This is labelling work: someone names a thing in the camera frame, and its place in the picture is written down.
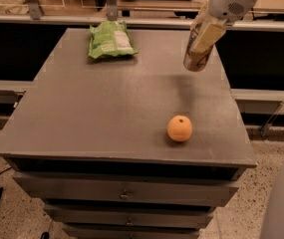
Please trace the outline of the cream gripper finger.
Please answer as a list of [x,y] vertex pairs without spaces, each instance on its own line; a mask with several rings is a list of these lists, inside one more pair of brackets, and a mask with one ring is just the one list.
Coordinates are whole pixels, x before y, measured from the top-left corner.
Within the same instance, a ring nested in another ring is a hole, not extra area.
[[209,20],[209,11],[208,11],[208,4],[204,3],[200,8],[198,14],[194,18],[193,22],[191,23],[190,29],[195,31],[200,31],[204,29],[207,25]]
[[213,46],[226,32],[223,22],[208,21],[204,29],[201,29],[194,42],[194,52],[202,54]]

